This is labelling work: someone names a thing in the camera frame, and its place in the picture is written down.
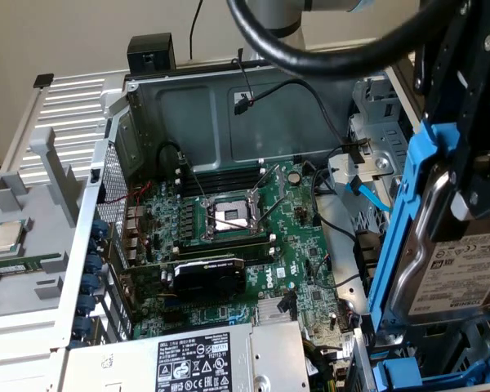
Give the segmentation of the grey power supply unit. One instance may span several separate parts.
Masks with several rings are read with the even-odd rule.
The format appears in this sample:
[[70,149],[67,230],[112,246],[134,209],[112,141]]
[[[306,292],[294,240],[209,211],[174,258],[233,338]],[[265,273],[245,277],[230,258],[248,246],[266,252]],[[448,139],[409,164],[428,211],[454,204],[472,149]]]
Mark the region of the grey power supply unit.
[[310,392],[296,322],[71,350],[61,392]]

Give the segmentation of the metal socket cover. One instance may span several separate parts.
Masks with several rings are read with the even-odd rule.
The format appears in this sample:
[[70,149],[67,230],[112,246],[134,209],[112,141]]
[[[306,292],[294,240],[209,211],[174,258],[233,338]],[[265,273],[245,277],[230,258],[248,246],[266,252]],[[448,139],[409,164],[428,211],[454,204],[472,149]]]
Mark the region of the metal socket cover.
[[275,179],[278,184],[278,200],[284,200],[285,199],[285,177],[283,175],[283,171],[280,167],[280,165],[274,164],[272,167],[267,169],[266,171],[263,172],[261,175],[261,178],[255,183],[255,185],[247,191],[247,196],[248,197],[253,197],[258,193],[258,189],[260,188],[261,185],[263,185],[271,176],[271,174],[275,175]]

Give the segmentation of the black graphics card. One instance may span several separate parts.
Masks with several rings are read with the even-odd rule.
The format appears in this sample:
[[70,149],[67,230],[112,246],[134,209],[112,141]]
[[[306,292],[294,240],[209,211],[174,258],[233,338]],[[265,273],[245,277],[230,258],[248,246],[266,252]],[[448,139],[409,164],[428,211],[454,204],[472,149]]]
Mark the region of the black graphics card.
[[236,257],[133,267],[121,279],[138,300],[170,297],[180,301],[227,301],[247,288],[245,261]]

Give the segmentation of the black box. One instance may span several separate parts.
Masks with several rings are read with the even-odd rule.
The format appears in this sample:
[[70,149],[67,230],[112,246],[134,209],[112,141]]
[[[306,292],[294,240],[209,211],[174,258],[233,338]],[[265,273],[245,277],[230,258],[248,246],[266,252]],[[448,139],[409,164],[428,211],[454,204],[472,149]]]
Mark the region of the black box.
[[127,63],[132,74],[150,74],[176,69],[171,33],[133,36],[127,46]]

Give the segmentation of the grey parts rack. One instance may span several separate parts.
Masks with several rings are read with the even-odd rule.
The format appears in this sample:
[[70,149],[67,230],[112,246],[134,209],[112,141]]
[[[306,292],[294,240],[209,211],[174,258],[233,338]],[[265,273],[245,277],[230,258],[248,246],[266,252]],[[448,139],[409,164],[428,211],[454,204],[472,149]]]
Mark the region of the grey parts rack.
[[0,175],[0,222],[26,220],[20,254],[3,258],[61,253],[59,261],[43,261],[42,270],[0,279],[0,317],[56,308],[68,268],[83,183],[63,165],[52,127],[33,131],[29,147],[47,170],[48,182],[27,185],[17,171]]

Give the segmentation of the CPU socket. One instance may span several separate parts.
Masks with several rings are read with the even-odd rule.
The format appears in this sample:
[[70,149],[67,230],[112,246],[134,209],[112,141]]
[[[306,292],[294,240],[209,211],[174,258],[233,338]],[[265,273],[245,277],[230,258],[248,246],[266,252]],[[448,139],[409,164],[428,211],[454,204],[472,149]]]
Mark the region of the CPU socket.
[[[204,242],[236,241],[266,235],[259,190],[253,197],[247,196],[247,190],[216,194],[208,198],[207,203],[203,200],[201,206],[203,227],[200,239]],[[223,216],[225,220],[246,219],[249,229],[216,231],[216,222],[212,219],[216,216]]]

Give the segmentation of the open grey PC case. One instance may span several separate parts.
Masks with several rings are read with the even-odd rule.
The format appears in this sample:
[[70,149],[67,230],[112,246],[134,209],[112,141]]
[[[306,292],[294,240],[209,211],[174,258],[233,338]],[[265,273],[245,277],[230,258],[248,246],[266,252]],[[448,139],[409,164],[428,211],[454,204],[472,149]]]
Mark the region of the open grey PC case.
[[[363,161],[358,147],[366,141],[348,136],[349,118],[359,111],[353,101],[355,83],[374,77],[389,79],[382,72],[338,82],[291,78],[265,63],[239,58],[227,65],[129,77],[127,112],[118,121],[116,138],[127,183],[127,210],[139,187],[191,176],[179,162],[180,150],[196,174],[285,161],[308,163],[314,175],[323,176],[324,191],[316,197],[314,214],[333,254],[333,277],[347,279],[338,295],[353,314],[353,334],[357,328],[374,329],[354,259],[355,233],[385,235],[390,220],[377,212],[352,215],[335,191],[328,168],[329,158],[337,154]],[[405,97],[390,82],[402,105],[399,123],[409,144],[422,119],[413,123],[406,117]],[[122,236],[127,258],[126,218],[127,212]],[[120,279],[129,265],[127,259],[127,266],[117,272],[131,316],[131,335],[119,343],[143,340],[132,335],[134,316]],[[310,392],[347,392],[351,356],[345,364],[333,363],[306,345],[302,334],[301,338]]]

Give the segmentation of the grey metal drive cage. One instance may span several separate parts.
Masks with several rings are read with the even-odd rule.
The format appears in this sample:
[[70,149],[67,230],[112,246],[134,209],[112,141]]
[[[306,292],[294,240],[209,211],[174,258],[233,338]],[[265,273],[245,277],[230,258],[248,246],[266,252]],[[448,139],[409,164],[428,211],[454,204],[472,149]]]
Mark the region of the grey metal drive cage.
[[358,108],[349,118],[348,136],[365,140],[358,147],[363,161],[351,154],[329,158],[335,191],[352,215],[382,214],[388,221],[403,175],[408,140],[399,123],[402,105],[388,78],[366,78],[354,85]]

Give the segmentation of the hard disk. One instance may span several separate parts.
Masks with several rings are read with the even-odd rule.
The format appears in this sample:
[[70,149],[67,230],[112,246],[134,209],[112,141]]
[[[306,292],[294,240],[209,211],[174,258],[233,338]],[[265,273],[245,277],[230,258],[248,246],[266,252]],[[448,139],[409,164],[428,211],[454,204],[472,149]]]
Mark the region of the hard disk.
[[368,295],[377,332],[490,314],[490,148],[473,151],[454,122],[422,122]]

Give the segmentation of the blue disk carrier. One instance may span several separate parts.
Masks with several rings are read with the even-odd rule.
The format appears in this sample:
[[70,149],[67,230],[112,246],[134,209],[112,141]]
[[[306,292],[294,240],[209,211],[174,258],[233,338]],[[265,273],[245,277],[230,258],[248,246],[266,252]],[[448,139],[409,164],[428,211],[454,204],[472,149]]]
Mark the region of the blue disk carrier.
[[413,358],[382,361],[372,369],[372,373],[378,392],[439,392],[490,385],[490,355],[472,363],[464,371],[438,376],[422,377]]

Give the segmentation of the silver chipset heatsink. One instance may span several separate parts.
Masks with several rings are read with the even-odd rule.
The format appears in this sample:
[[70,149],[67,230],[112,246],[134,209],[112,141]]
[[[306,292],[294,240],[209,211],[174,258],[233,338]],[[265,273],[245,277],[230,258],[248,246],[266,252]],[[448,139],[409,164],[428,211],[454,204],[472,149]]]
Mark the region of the silver chipset heatsink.
[[265,326],[275,323],[288,323],[292,321],[290,312],[283,312],[278,308],[282,297],[265,298],[259,300],[256,306],[256,325]]

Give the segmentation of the silver CPU chip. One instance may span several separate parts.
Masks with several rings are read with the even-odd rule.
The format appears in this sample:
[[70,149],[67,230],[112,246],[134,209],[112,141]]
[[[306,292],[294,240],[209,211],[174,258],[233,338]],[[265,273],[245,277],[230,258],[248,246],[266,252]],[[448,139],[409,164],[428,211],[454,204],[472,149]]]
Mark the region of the silver CPU chip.
[[0,222],[0,259],[18,256],[26,232],[26,220]]

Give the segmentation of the green RAM stick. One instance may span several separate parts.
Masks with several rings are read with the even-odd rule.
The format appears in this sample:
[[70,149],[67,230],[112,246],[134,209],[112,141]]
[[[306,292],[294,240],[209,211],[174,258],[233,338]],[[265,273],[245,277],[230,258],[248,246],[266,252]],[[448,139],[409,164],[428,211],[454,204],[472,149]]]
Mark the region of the green RAM stick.
[[41,256],[22,256],[0,260],[0,279],[15,274],[29,274],[42,270],[43,261],[59,261],[61,253]]

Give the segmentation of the white metal base frame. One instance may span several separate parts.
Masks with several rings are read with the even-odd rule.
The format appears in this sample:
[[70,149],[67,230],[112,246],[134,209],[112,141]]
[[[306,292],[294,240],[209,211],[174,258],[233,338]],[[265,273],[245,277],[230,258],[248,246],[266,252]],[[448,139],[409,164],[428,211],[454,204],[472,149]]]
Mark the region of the white metal base frame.
[[[72,348],[119,343],[131,335],[131,316],[117,272],[127,266],[123,250],[127,183],[118,159],[118,121],[127,112],[121,72],[54,77],[49,87],[34,88],[0,169],[19,172],[27,185],[48,182],[41,159],[29,147],[33,131],[52,127],[63,165],[83,183],[78,223],[56,308],[0,317],[0,392],[56,392],[63,384]],[[100,287],[93,295],[91,333],[72,338],[72,326],[91,225],[109,224]]]

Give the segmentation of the green Dell motherboard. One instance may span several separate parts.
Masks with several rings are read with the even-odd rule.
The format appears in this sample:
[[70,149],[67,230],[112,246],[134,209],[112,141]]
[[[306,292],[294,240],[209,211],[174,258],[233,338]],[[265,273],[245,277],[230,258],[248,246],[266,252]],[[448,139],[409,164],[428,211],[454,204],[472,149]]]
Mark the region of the green Dell motherboard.
[[[274,164],[238,170],[255,168],[262,175]],[[322,222],[314,214],[316,197],[324,191],[323,176],[314,175],[308,163],[278,164],[285,177],[285,199],[278,200],[274,174],[258,189],[266,228],[266,235],[260,238],[268,238],[270,244],[257,246],[270,246],[270,250],[266,260],[244,260],[246,291],[227,301],[180,301],[170,297],[138,300],[120,276],[134,316],[134,338],[245,323],[259,326],[255,320],[257,302],[282,297],[278,308],[290,312],[305,344],[320,350],[333,363],[347,362],[354,343],[353,314],[338,295],[347,279],[333,277],[333,254]],[[301,175],[298,186],[289,183],[290,172]],[[191,187],[198,188],[192,176],[178,176],[136,190],[126,218],[128,269],[206,260],[176,259],[183,253],[179,246],[207,243],[200,239],[203,196],[183,195],[183,188]]]

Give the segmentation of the metal locking lever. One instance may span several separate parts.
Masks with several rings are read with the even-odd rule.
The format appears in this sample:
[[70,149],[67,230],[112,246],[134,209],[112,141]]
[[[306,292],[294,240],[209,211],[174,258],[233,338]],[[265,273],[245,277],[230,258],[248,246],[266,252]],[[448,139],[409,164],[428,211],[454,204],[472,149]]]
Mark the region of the metal locking lever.
[[212,217],[216,222],[216,231],[227,231],[232,229],[249,229],[246,219],[225,220],[223,216]]
[[186,165],[187,168],[189,169],[189,173],[194,178],[194,181],[197,184],[198,189],[201,192],[201,195],[203,196],[204,202],[207,203],[207,195],[204,192],[203,187],[201,186],[194,169],[192,168],[191,164],[189,163],[189,160],[187,159],[186,155],[181,150],[178,152],[178,159],[179,159],[179,162],[181,164]]

